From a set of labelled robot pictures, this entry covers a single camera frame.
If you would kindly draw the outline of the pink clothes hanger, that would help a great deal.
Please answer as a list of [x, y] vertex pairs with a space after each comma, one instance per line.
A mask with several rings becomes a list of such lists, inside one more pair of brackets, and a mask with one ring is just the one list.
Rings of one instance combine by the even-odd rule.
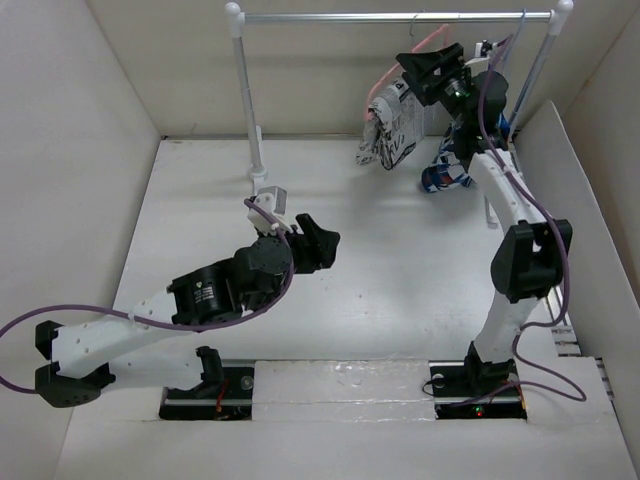
[[[439, 26], [435, 31], [424, 37], [420, 42], [415, 43], [410, 52], [411, 53], [420, 53], [426, 47], [430, 46], [437, 38], [442, 39], [442, 45], [447, 46], [450, 40], [450, 31], [451, 26], [447, 23]], [[367, 122], [371, 114], [369, 113], [369, 105], [374, 100], [377, 94], [379, 94], [382, 89], [388, 85], [393, 79], [397, 78], [400, 75], [400, 65], [395, 63], [385, 74], [383, 74], [377, 82], [371, 87], [369, 90], [363, 108], [363, 121]]]

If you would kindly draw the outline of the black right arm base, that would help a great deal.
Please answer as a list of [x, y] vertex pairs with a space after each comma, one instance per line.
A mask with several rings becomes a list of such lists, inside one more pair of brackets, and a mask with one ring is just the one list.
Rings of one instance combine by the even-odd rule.
[[497, 378], [472, 380], [462, 361], [429, 363], [422, 392], [434, 403], [437, 420], [526, 420], [523, 394], [513, 369]]

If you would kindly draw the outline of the newspaper print trousers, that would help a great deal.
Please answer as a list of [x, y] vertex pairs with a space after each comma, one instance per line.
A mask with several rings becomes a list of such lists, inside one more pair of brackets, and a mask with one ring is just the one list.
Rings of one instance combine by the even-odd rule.
[[446, 114], [439, 105], [423, 106], [402, 77], [385, 86], [367, 109], [357, 165], [379, 162], [393, 170], [430, 135], [441, 135]]

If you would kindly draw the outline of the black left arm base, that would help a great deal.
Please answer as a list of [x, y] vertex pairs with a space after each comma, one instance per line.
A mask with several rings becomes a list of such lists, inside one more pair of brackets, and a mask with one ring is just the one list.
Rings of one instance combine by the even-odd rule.
[[167, 421], [248, 421], [252, 418], [254, 363], [223, 364], [224, 381], [212, 393], [165, 388], [158, 416]]

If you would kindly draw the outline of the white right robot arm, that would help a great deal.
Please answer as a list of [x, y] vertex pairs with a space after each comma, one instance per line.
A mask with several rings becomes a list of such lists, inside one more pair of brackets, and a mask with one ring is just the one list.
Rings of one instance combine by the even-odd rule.
[[471, 342], [458, 380], [468, 402], [517, 385], [517, 345], [531, 313], [552, 289], [569, 285], [573, 229], [534, 198], [521, 179], [500, 126], [508, 81], [495, 70], [473, 73], [454, 43], [428, 53], [400, 53], [402, 78], [423, 106], [441, 104], [453, 121], [450, 152], [497, 215], [503, 239], [490, 266], [495, 289], [487, 319]]

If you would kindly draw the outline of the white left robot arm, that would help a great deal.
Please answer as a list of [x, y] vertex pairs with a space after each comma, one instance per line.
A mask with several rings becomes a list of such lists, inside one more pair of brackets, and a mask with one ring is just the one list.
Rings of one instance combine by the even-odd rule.
[[54, 408], [94, 401], [111, 386], [216, 394], [224, 383], [216, 349], [201, 346], [170, 356], [153, 350], [153, 344], [265, 314], [284, 297], [295, 275], [330, 268], [341, 239], [308, 214], [297, 215], [289, 226], [250, 205], [248, 219], [258, 235], [250, 246], [172, 280], [130, 310], [83, 305], [81, 311], [96, 313], [98, 319], [76, 326], [38, 324], [35, 346], [48, 363], [35, 372], [36, 394]]

